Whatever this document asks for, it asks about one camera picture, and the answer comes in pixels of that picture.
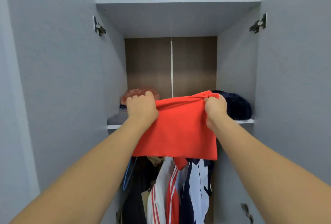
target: dark blue folded fabric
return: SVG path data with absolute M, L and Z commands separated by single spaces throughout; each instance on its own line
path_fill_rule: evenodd
M 212 91 L 212 93 L 219 93 L 226 99 L 226 112 L 233 120 L 248 120 L 252 117 L 252 108 L 242 96 L 223 91 Z

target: human arm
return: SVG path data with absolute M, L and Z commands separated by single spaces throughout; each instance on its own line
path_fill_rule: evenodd
M 331 223 L 331 188 L 263 145 L 226 114 L 226 101 L 205 99 L 216 134 L 266 223 Z
M 10 224 L 94 224 L 110 205 L 143 133 L 157 119 L 154 96 L 127 99 L 128 119 L 64 172 Z

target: metal hinge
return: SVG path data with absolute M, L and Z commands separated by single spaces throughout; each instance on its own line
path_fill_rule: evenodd
M 247 218 L 249 218 L 250 224 L 253 224 L 254 223 L 254 218 L 251 214 L 249 214 L 248 205 L 246 203 L 241 203 L 240 205 L 241 205 L 242 210 L 246 214 Z
M 267 27 L 267 13 L 263 15 L 263 18 L 258 20 L 253 26 L 249 28 L 249 31 L 254 31 L 254 33 L 259 33 L 260 31 L 260 26 L 265 29 Z
M 93 16 L 94 21 L 94 31 L 99 33 L 99 36 L 106 33 L 105 28 L 103 28 L 98 22 L 95 16 Z

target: folded red fabric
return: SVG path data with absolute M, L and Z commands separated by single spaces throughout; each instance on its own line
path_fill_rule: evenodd
M 187 97 L 156 101 L 158 119 L 139 140 L 132 156 L 185 157 L 217 160 L 216 136 L 206 125 L 206 97 L 201 92 Z

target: white shelf edge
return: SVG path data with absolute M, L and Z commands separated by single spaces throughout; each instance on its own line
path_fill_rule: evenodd
M 237 120 L 238 124 L 253 124 L 254 119 L 248 119 L 248 120 Z M 107 126 L 107 129 L 118 129 L 120 128 L 120 125 L 109 125 Z
M 261 0 L 96 0 L 97 4 L 106 3 L 174 3 L 174 2 L 260 2 Z

